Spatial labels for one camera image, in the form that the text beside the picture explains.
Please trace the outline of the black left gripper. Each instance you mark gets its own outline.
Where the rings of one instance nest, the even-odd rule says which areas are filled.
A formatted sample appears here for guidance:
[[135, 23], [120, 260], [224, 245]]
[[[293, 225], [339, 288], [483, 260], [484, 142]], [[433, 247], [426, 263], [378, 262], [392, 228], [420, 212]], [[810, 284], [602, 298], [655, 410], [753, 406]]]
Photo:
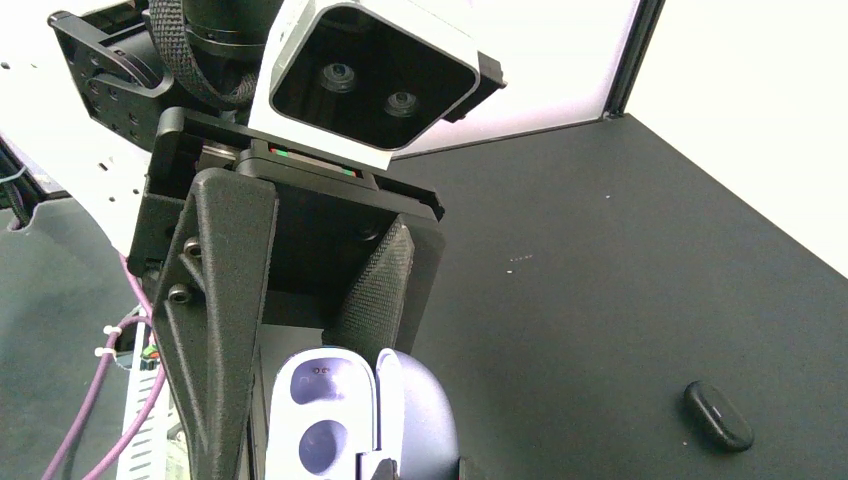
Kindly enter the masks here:
[[431, 189], [189, 109], [162, 113], [128, 267], [164, 265], [153, 324], [192, 478], [239, 475], [270, 256], [274, 291], [333, 310], [352, 286], [322, 343], [373, 364], [414, 344], [443, 215]]

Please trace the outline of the black earbud charging case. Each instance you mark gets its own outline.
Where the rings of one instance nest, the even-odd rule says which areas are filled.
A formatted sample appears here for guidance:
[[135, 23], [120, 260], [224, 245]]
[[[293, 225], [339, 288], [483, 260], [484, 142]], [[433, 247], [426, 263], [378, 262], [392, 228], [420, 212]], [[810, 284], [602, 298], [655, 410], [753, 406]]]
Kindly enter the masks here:
[[753, 428], [730, 398], [715, 385], [701, 380], [691, 382], [684, 389], [682, 402], [699, 433], [714, 448], [737, 453], [753, 446]]

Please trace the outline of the lilac earbud charging case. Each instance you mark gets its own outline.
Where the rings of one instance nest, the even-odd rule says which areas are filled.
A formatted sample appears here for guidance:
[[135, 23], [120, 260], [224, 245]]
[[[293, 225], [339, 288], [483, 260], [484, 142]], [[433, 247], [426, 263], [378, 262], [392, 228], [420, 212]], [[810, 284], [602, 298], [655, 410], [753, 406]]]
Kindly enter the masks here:
[[276, 374], [267, 479], [458, 479], [448, 396], [412, 356], [385, 348], [370, 365], [340, 347], [304, 350]]

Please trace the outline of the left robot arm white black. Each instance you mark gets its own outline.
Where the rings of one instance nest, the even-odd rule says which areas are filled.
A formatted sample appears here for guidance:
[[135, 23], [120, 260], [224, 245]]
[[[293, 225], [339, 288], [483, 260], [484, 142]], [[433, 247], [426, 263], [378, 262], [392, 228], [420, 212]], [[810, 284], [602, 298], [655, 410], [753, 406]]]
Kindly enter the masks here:
[[133, 280], [195, 479], [456, 479], [450, 404], [411, 350], [444, 210], [394, 152], [461, 117], [473, 41], [421, 1], [5, 1], [55, 36], [1, 123], [102, 224]]

